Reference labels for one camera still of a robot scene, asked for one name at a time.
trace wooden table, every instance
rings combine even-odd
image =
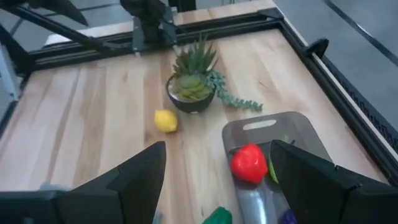
[[[268,7],[274,7],[271,0],[253,1],[185,12],[175,20]],[[99,36],[131,29],[127,22],[82,32]],[[65,39],[53,35],[48,43],[60,41]],[[177,111],[164,88],[175,60],[171,50],[35,72],[0,140],[0,190],[34,190],[43,182],[76,187],[164,140],[167,168],[158,206],[163,223],[201,223],[218,206],[231,210],[239,223],[221,130],[236,119],[285,111],[310,120],[336,164],[386,181],[278,30],[214,44],[220,56],[216,69],[227,76],[228,88],[263,103],[261,113],[225,108],[220,100],[202,114]],[[178,114],[177,133],[156,130],[154,112],[162,108]]]

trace green vegetable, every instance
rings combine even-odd
[[[232,214],[223,207],[218,207],[202,224],[232,224]]]
[[[284,142],[289,143],[289,136],[287,134],[284,135]]]
[[[279,184],[278,179],[276,178],[274,166],[272,165],[272,161],[269,160],[269,173],[271,175],[272,180],[275,181],[275,183]]]

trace succulent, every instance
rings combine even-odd
[[[206,85],[204,75],[182,75],[175,80],[175,92],[178,97],[186,101],[205,99],[213,89]]]
[[[216,51],[212,45],[206,48],[206,39],[200,37],[187,51],[177,55],[175,61],[173,83],[174,93],[185,101],[199,101],[205,99],[213,90],[226,106],[234,108],[261,111],[262,104],[252,100],[242,100],[233,97],[225,89],[225,77],[214,70],[217,63]]]

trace lemon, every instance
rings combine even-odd
[[[170,110],[155,111],[155,125],[159,130],[169,133],[177,130],[177,116]]]

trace red pepper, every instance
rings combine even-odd
[[[260,183],[268,172],[266,158],[261,148],[255,144],[248,144],[239,149],[230,166],[237,178],[254,184]]]

